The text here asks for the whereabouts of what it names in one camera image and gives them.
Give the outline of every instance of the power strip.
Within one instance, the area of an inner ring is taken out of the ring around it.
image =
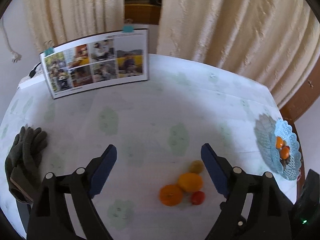
[[[18,89],[23,89],[42,81],[44,81],[44,75],[43,75],[42,68],[39,65],[37,68],[36,74],[32,78],[30,78],[29,76],[26,76],[20,80]]]

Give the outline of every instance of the beige curtain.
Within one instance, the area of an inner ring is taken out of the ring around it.
[[[39,52],[91,34],[121,30],[124,0],[26,0],[28,23]]]
[[[163,0],[157,53],[256,80],[281,108],[314,67],[319,35],[305,0]]]

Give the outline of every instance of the white cable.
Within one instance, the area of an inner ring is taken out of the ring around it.
[[[8,50],[12,54],[12,62],[16,63],[19,60],[21,60],[21,55],[18,52],[15,52],[10,46],[9,38],[8,38],[7,32],[5,31],[5,28],[4,28],[4,20],[3,20],[3,18],[4,17],[2,16],[1,19],[0,19],[0,28],[1,28],[2,33],[3,33],[5,44],[6,44],[7,48],[8,48]]]

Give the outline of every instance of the gray glove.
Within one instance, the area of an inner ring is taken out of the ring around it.
[[[40,154],[47,146],[47,133],[41,128],[21,128],[5,160],[5,173],[11,194],[22,203],[31,203],[41,184]]]

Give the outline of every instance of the table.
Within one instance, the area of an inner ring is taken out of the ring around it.
[[[255,120],[281,117],[265,86],[202,63],[149,55],[150,80],[51,99],[46,83],[18,90],[0,126],[0,162],[22,125],[49,134],[41,174],[70,174],[100,156],[109,144],[118,159],[93,203],[114,239],[205,239],[217,219],[219,195],[204,171],[202,205],[187,198],[175,207],[158,200],[159,189],[176,183],[209,143],[232,166],[262,175]],[[275,174],[280,189],[295,202],[296,182]],[[15,199],[0,171],[0,206],[23,236]],[[84,236],[71,196],[66,196],[76,232]]]

